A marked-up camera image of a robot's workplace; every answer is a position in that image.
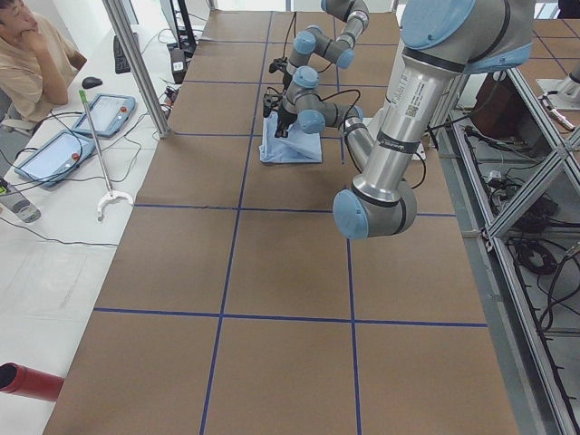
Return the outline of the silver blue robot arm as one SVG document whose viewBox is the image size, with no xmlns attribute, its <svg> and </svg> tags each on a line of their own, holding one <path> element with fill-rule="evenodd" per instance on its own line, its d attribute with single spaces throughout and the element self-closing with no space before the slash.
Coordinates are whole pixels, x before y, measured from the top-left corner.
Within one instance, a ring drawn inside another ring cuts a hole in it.
<svg viewBox="0 0 580 435">
<path fill-rule="evenodd" d="M 328 0 L 321 2 L 321 8 L 345 23 L 345 27 L 334 39 L 316 25 L 310 25 L 296 35 L 292 52 L 283 61 L 282 66 L 285 91 L 297 75 L 298 68 L 309 64 L 312 54 L 338 68 L 347 69 L 353 61 L 357 39 L 368 28 L 370 13 L 364 1 Z"/>
<path fill-rule="evenodd" d="M 295 38 L 277 107 L 276 135 L 297 125 L 306 133 L 339 129 L 360 173 L 333 201 L 333 218 L 350 239 L 405 231 L 417 203 L 404 174 L 440 98 L 461 74 L 494 73 L 519 66 L 531 54 L 535 5 L 531 1 L 410 1 L 401 18 L 401 72 L 392 75 L 379 129 L 371 134 L 358 110 L 323 101 L 317 54 L 341 68 L 350 65 L 370 16 L 363 1 L 324 1 L 323 10 L 344 23 L 331 39 L 314 26 Z"/>
</svg>

